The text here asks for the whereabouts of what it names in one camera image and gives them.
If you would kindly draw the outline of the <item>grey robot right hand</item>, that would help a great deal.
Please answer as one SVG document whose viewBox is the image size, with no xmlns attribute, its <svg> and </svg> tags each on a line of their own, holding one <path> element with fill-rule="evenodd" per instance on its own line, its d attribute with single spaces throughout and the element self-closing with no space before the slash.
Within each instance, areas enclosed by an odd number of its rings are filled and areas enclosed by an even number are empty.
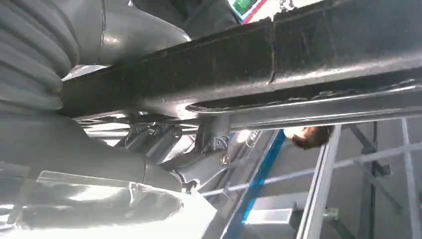
<svg viewBox="0 0 422 239">
<path fill-rule="evenodd" d="M 177 159 L 147 156 L 90 138 L 59 113 L 63 78 L 77 65 L 113 65 L 189 42 L 179 27 L 112 0 L 0 3 L 0 159 L 45 171 L 145 183 L 180 191 L 230 164 L 210 141 Z"/>
</svg>

